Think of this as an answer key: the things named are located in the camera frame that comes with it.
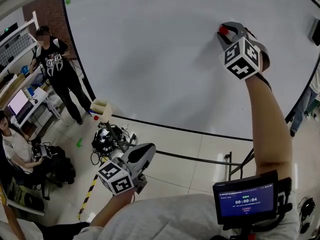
strap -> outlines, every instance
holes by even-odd
[[[41,54],[41,45],[39,45],[38,48],[36,49],[35,56],[38,58],[40,54]]]
[[[53,43],[55,44],[56,47],[60,48],[60,45],[59,45],[59,40],[58,38],[56,39],[53,39]]]
[[[262,74],[260,74],[260,73],[258,72],[258,73],[256,73],[256,74],[254,74],[254,76],[257,76],[260,80],[262,80],[263,82],[265,82],[266,85],[269,86],[270,90],[272,91],[272,88],[271,88],[269,82],[263,77]]]

person standing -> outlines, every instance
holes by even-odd
[[[81,125],[83,121],[77,106],[70,97],[69,89],[88,113],[91,101],[82,90],[78,76],[67,60],[67,56],[69,56],[68,46],[63,41],[53,37],[47,26],[39,27],[35,33],[35,38],[40,46],[37,48],[29,67],[30,74],[41,62],[54,91],[61,98],[72,118],[76,120],[78,125]],[[59,55],[61,55],[61,60],[56,63]]]
[[[291,137],[294,137],[296,135],[296,132],[299,129],[302,123],[302,120],[304,118],[304,113],[306,109],[315,100],[315,98],[319,93],[320,93],[320,66],[318,65],[309,87],[305,91],[304,95],[302,96],[300,102],[298,103],[295,109],[294,119],[290,128]]]

digital display screen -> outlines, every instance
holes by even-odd
[[[222,217],[252,215],[274,208],[273,183],[239,191],[219,193]]]
[[[27,102],[28,98],[24,92],[20,90],[9,102],[8,107],[10,107],[11,111],[16,116]]]

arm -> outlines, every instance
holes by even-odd
[[[61,56],[65,57],[66,59],[70,60],[70,52],[68,51],[68,49],[64,52],[64,54],[62,54]]]
[[[245,82],[251,102],[256,173],[277,170],[279,180],[291,177],[292,142],[279,105],[258,77],[254,75]]]
[[[26,168],[26,169],[30,169],[30,168],[33,168],[33,167],[36,167],[38,165],[41,165],[42,161],[44,160],[43,157],[41,157],[39,159],[39,161],[37,162],[25,162],[23,161],[19,156],[17,156],[16,154],[12,157],[12,160],[17,164],[17,165],[20,165],[21,167],[23,168]]]
[[[32,74],[34,72],[34,69],[36,65],[38,64],[38,61],[36,58],[32,59],[31,65],[29,66],[29,73]]]
[[[90,227],[104,227],[123,207],[131,203],[135,188],[113,196],[106,206],[94,217]]]
[[[9,226],[12,230],[12,232],[16,235],[16,237],[19,240],[26,240],[24,233],[21,230],[21,227],[17,221],[17,218],[14,214],[14,212],[12,211],[12,209],[9,206],[6,205],[2,205],[4,208],[4,212],[6,215],[6,218],[8,220]]]
[[[30,141],[30,137],[29,137],[28,135],[23,134],[23,137],[24,137],[24,139],[25,139],[27,142],[29,142],[29,141]]]

black t-shirt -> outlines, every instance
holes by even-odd
[[[51,83],[55,81],[61,80],[66,77],[66,74],[70,73],[70,70],[73,71],[68,60],[66,60],[62,54],[64,54],[68,50],[68,46],[61,40],[58,40],[58,46],[54,43],[55,37],[50,37],[50,46],[49,49],[44,49],[41,47],[41,53],[37,57],[37,53],[33,56],[33,59],[36,59],[37,62],[41,62],[47,77],[49,78]],[[61,55],[62,63],[55,63],[53,66],[47,66],[47,60],[52,59],[56,55]]]

